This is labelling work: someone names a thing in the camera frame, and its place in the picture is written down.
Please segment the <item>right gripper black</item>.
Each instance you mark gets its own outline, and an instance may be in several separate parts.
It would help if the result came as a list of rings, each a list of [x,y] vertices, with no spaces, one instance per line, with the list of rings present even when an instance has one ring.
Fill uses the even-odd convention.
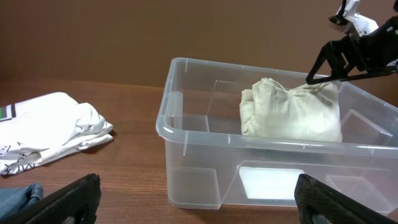
[[[358,79],[359,75],[348,74],[354,67],[368,73],[394,73],[397,65],[397,16],[388,19],[382,26],[367,36],[361,37],[359,46],[353,39],[332,40],[321,49],[314,66],[305,81],[309,85],[332,82],[346,82]],[[314,78],[327,61],[331,68],[329,77]]]

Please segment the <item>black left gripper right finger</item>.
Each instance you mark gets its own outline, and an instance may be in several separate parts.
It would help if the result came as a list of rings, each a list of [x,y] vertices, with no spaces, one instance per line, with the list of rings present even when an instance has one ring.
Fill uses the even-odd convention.
[[[308,174],[298,176],[294,197],[301,224],[397,224]]]

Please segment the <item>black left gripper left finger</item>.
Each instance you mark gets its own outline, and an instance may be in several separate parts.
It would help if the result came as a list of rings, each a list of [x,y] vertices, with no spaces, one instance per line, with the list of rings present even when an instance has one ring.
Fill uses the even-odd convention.
[[[2,220],[1,223],[94,224],[100,200],[100,177],[97,174],[88,174]]]

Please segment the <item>cream cloth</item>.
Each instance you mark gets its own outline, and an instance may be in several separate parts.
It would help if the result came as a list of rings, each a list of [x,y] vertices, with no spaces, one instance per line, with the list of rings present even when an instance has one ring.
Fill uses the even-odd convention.
[[[241,92],[241,133],[277,139],[341,142],[338,88],[334,83],[286,89],[263,78]]]

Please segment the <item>blue folded jeans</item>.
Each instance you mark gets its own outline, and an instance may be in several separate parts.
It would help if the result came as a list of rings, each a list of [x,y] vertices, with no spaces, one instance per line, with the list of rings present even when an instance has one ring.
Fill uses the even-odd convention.
[[[23,188],[1,188],[1,221],[37,203],[44,196],[44,188],[34,183]]]

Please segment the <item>white printed folded shirt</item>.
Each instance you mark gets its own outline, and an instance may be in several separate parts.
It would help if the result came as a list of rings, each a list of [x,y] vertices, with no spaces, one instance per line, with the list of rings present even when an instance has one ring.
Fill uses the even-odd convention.
[[[89,103],[55,92],[1,107],[1,175],[15,175],[113,139]]]

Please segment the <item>clear plastic storage bin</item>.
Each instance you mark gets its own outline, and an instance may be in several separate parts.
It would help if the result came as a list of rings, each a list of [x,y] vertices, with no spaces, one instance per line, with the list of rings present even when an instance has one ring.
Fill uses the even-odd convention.
[[[243,90],[262,78],[293,88],[303,85],[305,77],[271,68],[173,59],[156,121],[165,140],[170,202],[202,209],[224,204],[293,207],[295,200],[249,199],[239,169],[300,169],[396,219],[396,107],[348,82],[337,82],[341,143],[242,135]]]

